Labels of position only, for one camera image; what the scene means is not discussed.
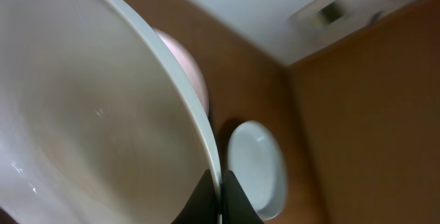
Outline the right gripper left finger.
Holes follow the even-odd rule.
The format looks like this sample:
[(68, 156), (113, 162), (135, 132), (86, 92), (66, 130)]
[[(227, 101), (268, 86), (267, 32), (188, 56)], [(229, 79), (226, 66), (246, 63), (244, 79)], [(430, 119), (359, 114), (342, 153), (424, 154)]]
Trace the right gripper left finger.
[(217, 224), (217, 196), (210, 170), (206, 170), (183, 210), (172, 224)]

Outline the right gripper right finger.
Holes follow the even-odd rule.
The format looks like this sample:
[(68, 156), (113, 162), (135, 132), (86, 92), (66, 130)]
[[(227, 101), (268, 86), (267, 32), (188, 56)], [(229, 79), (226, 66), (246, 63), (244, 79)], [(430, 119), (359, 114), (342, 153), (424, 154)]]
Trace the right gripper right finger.
[(264, 224), (231, 170), (223, 173), (221, 213), (223, 224)]

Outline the pale blue plate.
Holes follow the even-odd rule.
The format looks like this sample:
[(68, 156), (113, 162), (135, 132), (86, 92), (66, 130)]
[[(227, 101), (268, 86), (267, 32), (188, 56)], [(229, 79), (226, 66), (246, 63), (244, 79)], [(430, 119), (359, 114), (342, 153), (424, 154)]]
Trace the pale blue plate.
[(208, 117), (123, 0), (1, 0), (1, 207), (19, 223), (170, 223), (203, 175)]

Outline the pink rimmed white plate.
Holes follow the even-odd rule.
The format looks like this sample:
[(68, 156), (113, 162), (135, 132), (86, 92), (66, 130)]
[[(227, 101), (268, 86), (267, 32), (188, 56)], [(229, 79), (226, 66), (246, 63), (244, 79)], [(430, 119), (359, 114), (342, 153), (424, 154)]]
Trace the pink rimmed white plate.
[(177, 40), (175, 40), (169, 34), (154, 29), (156, 34), (165, 43), (167, 48), (170, 50), (172, 55), (176, 58), (177, 62), (180, 64), (181, 68), (187, 75), (193, 89), (195, 90), (197, 97), (206, 113), (209, 114), (209, 97), (206, 82), (204, 80), (203, 74), (195, 62), (195, 59), (189, 53), (189, 51)]

